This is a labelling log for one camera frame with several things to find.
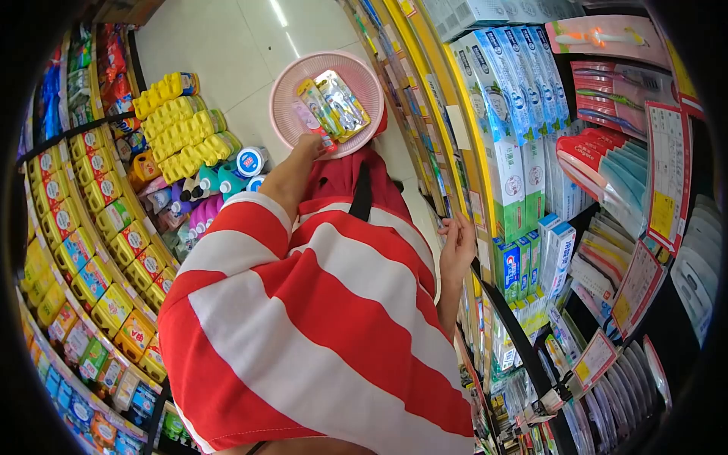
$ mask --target person's right hand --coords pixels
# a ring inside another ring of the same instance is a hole
[[[318,134],[304,133],[298,137],[298,143],[291,151],[291,156],[309,159],[311,161],[326,153],[323,139]]]

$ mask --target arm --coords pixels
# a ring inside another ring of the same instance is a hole
[[[457,310],[462,295],[462,283],[475,257],[475,228],[462,213],[443,220],[445,227],[438,234],[447,234],[440,252],[440,300],[438,320],[450,341],[455,337]]]

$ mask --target price label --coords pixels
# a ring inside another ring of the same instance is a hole
[[[652,206],[647,235],[677,256],[690,198],[692,152],[687,115],[679,108],[648,101]]]
[[[572,368],[582,390],[586,392],[616,359],[617,351],[614,350],[614,345],[604,331],[598,329]]]
[[[612,307],[614,323],[623,339],[639,324],[666,274],[666,268],[638,240]]]

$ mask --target person's left hand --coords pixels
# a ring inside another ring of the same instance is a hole
[[[440,252],[440,280],[443,286],[460,288],[477,252],[475,227],[460,212],[455,213],[455,218],[443,219],[443,224],[438,234],[447,235],[447,240]]]

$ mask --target green toothpaste box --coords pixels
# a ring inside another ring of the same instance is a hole
[[[518,271],[518,298],[524,299],[529,294],[531,282],[531,240],[523,236],[515,241],[521,257],[521,270]]]
[[[536,293],[539,287],[539,264],[541,263],[541,237],[536,231],[526,234],[531,241],[531,276],[529,277],[529,295]]]

